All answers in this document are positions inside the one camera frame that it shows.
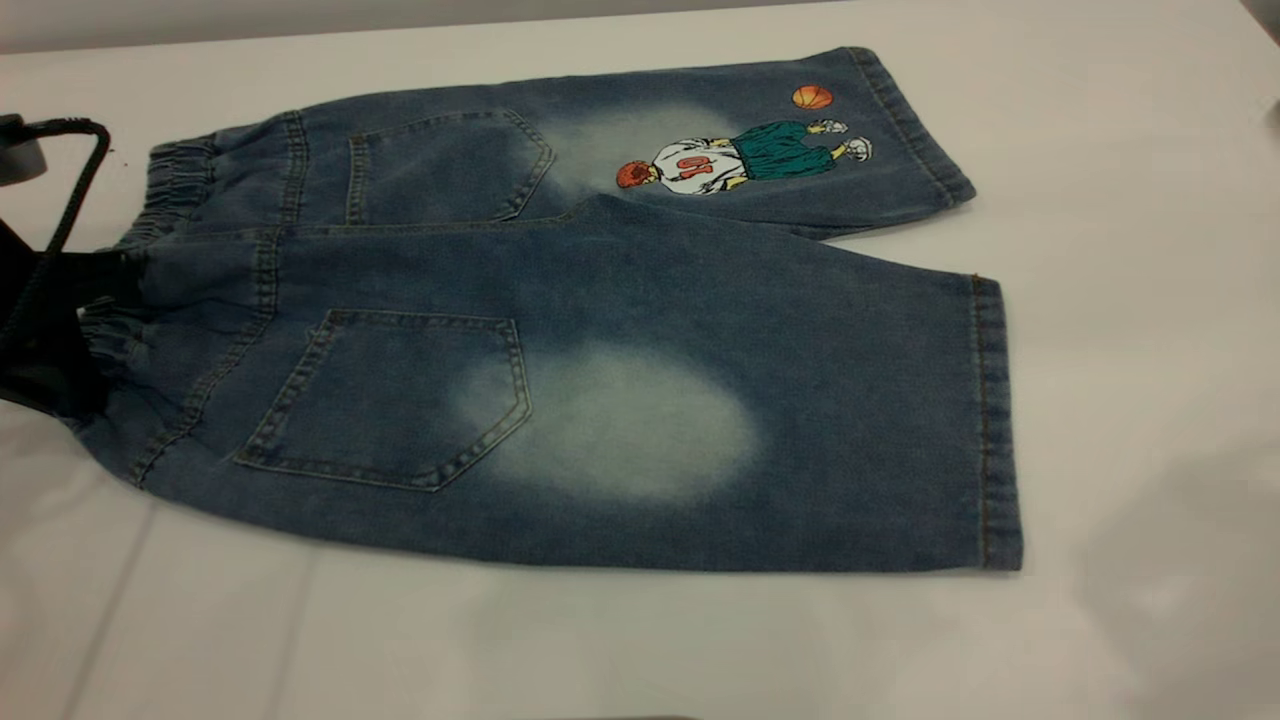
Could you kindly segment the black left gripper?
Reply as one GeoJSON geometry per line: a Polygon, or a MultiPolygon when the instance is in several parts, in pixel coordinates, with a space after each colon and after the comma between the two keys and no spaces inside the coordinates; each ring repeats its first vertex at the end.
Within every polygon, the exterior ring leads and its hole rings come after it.
{"type": "Polygon", "coordinates": [[[9,225],[1,260],[3,400],[56,418],[102,411],[110,384],[91,356],[81,311],[136,302],[140,263],[119,251],[37,252],[9,225]]]}

